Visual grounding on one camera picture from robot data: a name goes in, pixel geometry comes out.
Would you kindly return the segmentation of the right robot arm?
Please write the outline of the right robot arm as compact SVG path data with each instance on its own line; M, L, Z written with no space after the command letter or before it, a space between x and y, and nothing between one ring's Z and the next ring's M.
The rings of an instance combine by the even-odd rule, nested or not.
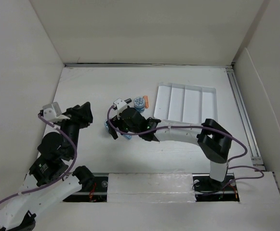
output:
M107 114L107 125L113 139L121 134L138 136L145 141L177 141L200 147L210 161L208 183L212 191L225 186L232 136L215 120L206 119L200 125L175 123L145 118L135 108L128 106L114 117Z

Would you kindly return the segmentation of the blue round jar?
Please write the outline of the blue round jar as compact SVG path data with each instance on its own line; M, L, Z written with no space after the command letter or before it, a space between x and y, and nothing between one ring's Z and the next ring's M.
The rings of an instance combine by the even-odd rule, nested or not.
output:
M136 97L133 101L134 108L142 113L145 111L145 99L143 97Z
M104 121L104 126L105 126L106 130L109 131L109 126L108 126L107 120Z

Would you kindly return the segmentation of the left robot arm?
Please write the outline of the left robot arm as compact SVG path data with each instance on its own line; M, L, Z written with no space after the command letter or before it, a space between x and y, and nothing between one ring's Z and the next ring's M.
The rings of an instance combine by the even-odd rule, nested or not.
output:
M2 231L31 231L51 206L80 190L91 189L94 175L86 166L74 167L80 130L93 122L91 104L62 112L58 103L43 106L38 118L53 128L37 147L39 157L18 191L0 201Z

